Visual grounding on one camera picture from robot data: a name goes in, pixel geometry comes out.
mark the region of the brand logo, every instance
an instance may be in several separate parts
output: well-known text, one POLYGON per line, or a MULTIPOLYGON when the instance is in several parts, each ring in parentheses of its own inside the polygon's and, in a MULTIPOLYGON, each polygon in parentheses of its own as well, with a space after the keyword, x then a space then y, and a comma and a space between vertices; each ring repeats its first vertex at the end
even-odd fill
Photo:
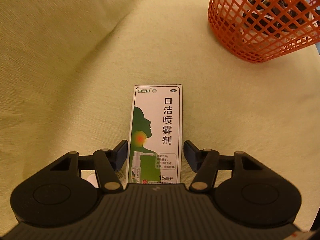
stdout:
POLYGON ((161 190, 161 188, 160 188, 159 186, 153 187, 152 189, 153 189, 154 191, 161 190))
POLYGON ((150 89, 139 89, 138 93, 150 93, 150 89))

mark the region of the cream bedsheet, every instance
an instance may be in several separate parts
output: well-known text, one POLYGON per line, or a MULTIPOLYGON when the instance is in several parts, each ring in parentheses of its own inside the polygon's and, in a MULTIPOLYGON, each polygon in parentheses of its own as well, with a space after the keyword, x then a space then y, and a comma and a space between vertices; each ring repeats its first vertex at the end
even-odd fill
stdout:
POLYGON ((15 224, 19 182, 68 151, 116 146, 128 138, 133 86, 176 83, 183 139, 244 150, 291 181, 302 194, 296 224, 310 228, 320 205, 315 46, 244 62, 212 35, 209 0, 0 1, 0 233, 15 224))

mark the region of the ridged black surface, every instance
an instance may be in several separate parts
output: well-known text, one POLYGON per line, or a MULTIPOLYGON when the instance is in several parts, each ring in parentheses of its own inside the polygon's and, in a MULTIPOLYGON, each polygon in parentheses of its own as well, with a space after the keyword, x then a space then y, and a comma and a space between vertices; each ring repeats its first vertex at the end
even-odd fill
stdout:
POLYGON ((206 195, 183 184, 133 185, 105 195, 83 220, 60 228, 34 228, 20 223, 4 240, 282 240, 293 225, 247 228, 223 217, 206 195))

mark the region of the orange plastic basket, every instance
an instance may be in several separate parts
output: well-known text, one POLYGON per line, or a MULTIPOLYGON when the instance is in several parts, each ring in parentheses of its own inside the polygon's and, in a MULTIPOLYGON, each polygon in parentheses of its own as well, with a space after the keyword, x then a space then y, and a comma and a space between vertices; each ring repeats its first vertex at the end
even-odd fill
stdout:
POLYGON ((210 0, 208 19, 217 39, 249 62, 320 41, 320 0, 210 0))

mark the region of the oral spray box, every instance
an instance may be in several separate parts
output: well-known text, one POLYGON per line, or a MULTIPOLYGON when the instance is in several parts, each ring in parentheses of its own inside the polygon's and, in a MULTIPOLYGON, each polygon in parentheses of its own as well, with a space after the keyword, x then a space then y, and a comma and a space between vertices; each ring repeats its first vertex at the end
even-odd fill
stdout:
POLYGON ((180 183, 182 85, 135 86, 127 183, 180 183))

